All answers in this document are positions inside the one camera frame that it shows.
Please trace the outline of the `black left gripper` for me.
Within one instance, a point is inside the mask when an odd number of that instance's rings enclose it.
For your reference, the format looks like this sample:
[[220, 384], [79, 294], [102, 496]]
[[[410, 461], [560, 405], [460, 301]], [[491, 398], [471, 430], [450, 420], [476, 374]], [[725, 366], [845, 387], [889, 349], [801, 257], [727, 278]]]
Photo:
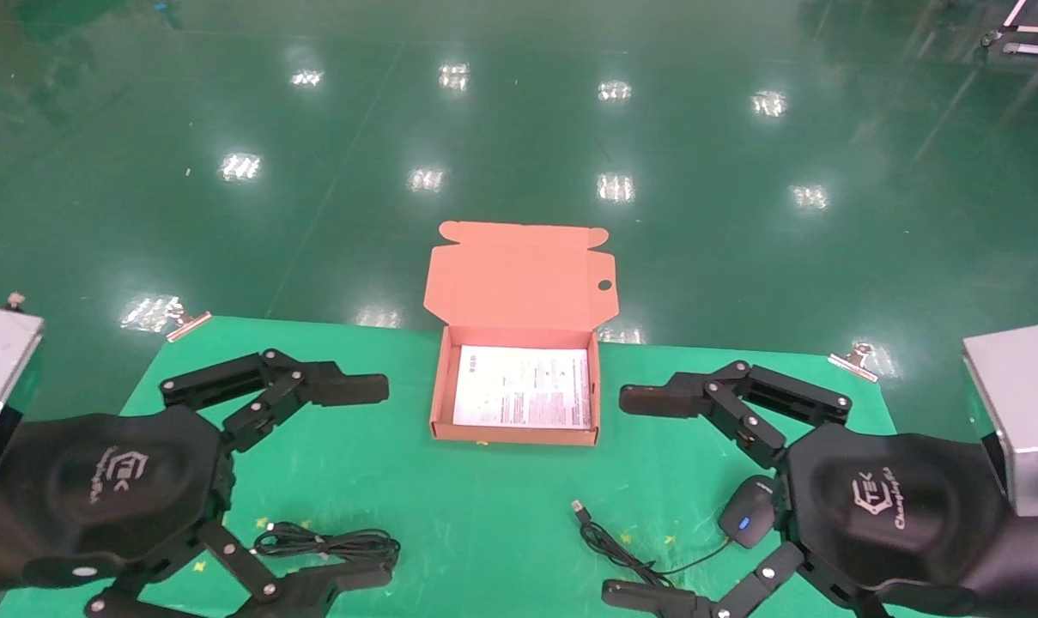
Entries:
[[149, 579], [124, 573], [167, 577], [197, 540], [249, 593], [233, 617], [326, 617], [343, 593], [392, 581], [388, 560], [276, 577], [223, 523], [208, 523], [233, 485], [221, 432], [184, 407], [25, 422], [0, 460], [0, 591], [117, 577], [84, 606], [87, 617], [192, 617], [141, 601]]

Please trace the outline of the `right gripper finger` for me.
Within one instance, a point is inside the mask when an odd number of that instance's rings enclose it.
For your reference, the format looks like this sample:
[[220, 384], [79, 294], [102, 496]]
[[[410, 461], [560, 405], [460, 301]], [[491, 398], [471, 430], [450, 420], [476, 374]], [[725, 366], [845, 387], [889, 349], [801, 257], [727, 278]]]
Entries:
[[785, 541], [718, 601], [692, 591], [616, 579], [605, 580], [602, 596], [605, 603], [656, 617], [750, 617], [794, 573], [812, 570], [823, 577], [830, 571], [832, 579], [824, 583], [823, 594], [832, 595], [836, 601], [846, 598], [856, 617], [879, 617], [880, 602], [871, 599], [871, 581], [880, 577], [869, 575], [871, 564], [879, 559], [878, 543]]
[[852, 400], [746, 360], [708, 374], [676, 372], [664, 385], [624, 385], [618, 406], [630, 415], [704, 418], [764, 471], [785, 456], [786, 437], [754, 407], [811, 427], [845, 425]]

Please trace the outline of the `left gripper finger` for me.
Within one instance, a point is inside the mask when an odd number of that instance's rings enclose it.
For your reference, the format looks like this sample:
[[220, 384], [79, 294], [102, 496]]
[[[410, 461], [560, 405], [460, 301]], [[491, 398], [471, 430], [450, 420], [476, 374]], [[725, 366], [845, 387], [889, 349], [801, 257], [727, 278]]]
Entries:
[[235, 452], [251, 450], [307, 404], [376, 404], [390, 394], [385, 375], [348, 375], [335, 361], [296, 360], [274, 348], [170, 377], [159, 391], [167, 407], [184, 404], [196, 412], [251, 397], [222, 423], [221, 442]]

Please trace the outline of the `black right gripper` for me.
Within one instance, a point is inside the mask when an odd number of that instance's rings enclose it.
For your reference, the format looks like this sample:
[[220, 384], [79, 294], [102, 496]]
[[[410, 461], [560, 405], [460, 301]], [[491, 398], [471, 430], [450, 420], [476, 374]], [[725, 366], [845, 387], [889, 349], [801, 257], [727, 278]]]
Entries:
[[962, 582], [1011, 516], [980, 445], [841, 425], [791, 445], [783, 539], [805, 575], [846, 593]]

